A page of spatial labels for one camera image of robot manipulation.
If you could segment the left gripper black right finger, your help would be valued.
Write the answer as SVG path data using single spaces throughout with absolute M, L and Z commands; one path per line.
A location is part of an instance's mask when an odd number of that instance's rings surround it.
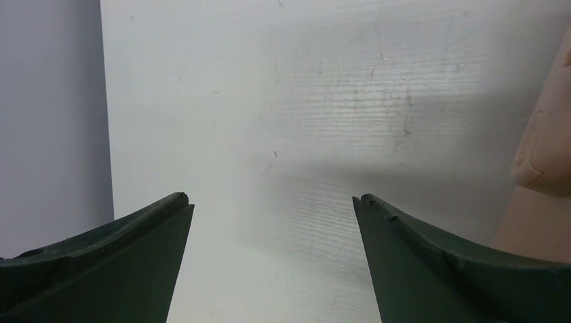
M 383 322 L 569 322 L 570 266 L 471 242 L 353 199 Z

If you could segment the pink suitcase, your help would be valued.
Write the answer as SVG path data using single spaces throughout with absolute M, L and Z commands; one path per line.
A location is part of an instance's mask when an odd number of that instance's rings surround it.
M 562 38 L 510 176 L 516 188 L 491 247 L 570 262 L 570 32 Z

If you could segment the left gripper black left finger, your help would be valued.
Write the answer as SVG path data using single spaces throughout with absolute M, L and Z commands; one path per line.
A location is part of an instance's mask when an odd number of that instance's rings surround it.
M 2 322 L 165 322 L 191 228 L 183 192 L 1 260 Z

